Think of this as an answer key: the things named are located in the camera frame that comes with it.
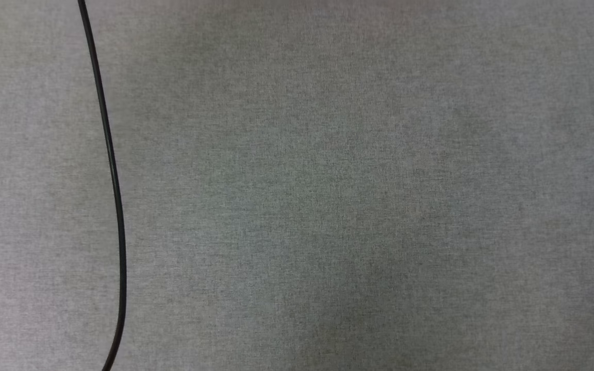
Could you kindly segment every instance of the black cable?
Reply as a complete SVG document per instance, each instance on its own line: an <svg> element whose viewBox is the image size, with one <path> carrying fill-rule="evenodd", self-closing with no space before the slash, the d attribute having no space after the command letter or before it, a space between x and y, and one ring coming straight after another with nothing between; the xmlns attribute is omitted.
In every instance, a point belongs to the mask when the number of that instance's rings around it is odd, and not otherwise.
<svg viewBox="0 0 594 371"><path fill-rule="evenodd" d="M100 103L100 113L102 115L102 127L104 128L104 139L107 143L107 155L109 156L109 171L111 172L111 184L113 185L113 199L116 202L116 218L118 219L118 254L120 256L120 291L118 299L118 322L116 331L111 341L111 348L107 361L102 366L102 371L109 371L116 359L118 346L121 345L123 336L123 326L125 326L125 303L127 301L127 263L125 259L125 223L123 222L123 204L121 202L121 190L118 186L118 172L116 171L116 158L113 155L113 142L111 141L111 130L109 129L109 117L107 116L107 105L104 101L104 89L102 88L102 77L100 76L100 65L97 63L97 54L95 52L95 42L93 40L93 31L90 28L89 12L85 0L77 0L79 11L82 13L84 31L87 35L89 44L89 53L93 65L93 74L95 75L95 87L97 89L97 100Z"/></svg>

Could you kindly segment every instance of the gray fabric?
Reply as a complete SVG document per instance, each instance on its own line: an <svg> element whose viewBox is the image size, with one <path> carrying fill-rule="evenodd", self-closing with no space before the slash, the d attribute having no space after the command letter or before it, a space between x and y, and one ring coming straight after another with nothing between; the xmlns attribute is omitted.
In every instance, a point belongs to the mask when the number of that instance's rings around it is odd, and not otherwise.
<svg viewBox="0 0 594 371"><path fill-rule="evenodd" d="M114 369L594 370L594 1L90 2ZM0 370L99 369L76 2L0 0Z"/></svg>

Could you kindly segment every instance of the thin black cord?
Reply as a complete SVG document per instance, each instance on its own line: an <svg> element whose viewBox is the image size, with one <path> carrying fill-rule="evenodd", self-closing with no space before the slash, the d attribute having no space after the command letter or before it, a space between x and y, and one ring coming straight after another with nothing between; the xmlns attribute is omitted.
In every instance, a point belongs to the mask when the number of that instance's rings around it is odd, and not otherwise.
<svg viewBox="0 0 594 371"><path fill-rule="evenodd" d="M116 218L118 219L118 253L120 256L120 291L118 299L118 322L116 323L116 332L111 341L111 348L107 361L102 366L102 371L109 371L113 366L113 360L116 359L118 346L121 345L123 336L123 326L125 326L125 303L127 301L127 263L125 259L125 223L123 222L123 203L121 202L121 190L118 186L118 172L116 171L116 158L113 155L113 142L111 141L111 130L109 129L109 117L107 116L107 105L104 101L104 89L102 88L102 77L100 76L100 65L97 63L97 54L95 52L95 42L93 41L93 31L90 28L89 12L85 0L77 0L79 10L82 13L84 31L87 35L89 44L89 53L93 65L93 74L95 75L95 86L97 89L97 100L100 103L100 113L102 115L102 127L104 128L104 139L107 143L107 155L109 156L109 171L111 172L111 183L113 185L113 199L116 202Z"/></svg>

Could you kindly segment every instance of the gray surface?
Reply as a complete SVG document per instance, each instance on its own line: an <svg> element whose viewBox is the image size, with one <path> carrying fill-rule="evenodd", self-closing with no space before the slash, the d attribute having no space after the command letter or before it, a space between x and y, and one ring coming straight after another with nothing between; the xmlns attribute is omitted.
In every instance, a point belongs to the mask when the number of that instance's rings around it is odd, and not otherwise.
<svg viewBox="0 0 594 371"><path fill-rule="evenodd" d="M594 1L89 9L115 369L594 370ZM0 0L0 370L113 335L89 63Z"/></svg>

